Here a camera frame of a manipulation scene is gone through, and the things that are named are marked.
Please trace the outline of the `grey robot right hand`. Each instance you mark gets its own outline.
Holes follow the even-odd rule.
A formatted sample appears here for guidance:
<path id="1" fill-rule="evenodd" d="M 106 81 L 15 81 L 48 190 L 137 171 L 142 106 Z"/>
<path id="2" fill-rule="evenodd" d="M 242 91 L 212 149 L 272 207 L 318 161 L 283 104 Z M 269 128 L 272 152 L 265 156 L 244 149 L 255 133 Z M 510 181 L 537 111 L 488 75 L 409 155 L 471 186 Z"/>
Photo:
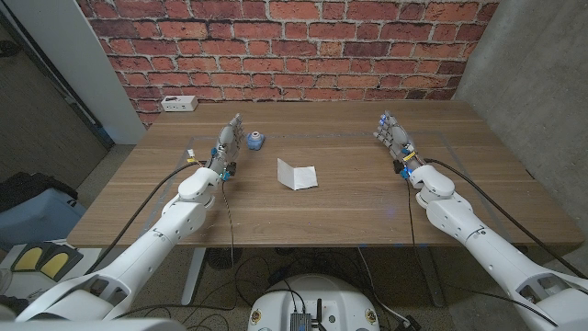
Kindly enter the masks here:
<path id="1" fill-rule="evenodd" d="M 387 110 L 379 117 L 373 135 L 389 150 L 396 174 L 408 179 L 414 170 L 424 165 L 410 135 Z"/>

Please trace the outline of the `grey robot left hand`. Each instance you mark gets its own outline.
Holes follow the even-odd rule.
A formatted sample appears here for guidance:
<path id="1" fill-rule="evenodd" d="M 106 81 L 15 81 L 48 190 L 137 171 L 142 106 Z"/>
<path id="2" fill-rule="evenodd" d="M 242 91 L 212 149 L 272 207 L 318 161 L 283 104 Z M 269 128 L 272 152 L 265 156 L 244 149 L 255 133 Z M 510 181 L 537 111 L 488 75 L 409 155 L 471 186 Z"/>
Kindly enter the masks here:
<path id="1" fill-rule="evenodd" d="M 224 126 L 211 150 L 207 168 L 215 171 L 223 180 L 233 176 L 236 170 L 236 159 L 243 144 L 243 117 L 237 113 Z"/>

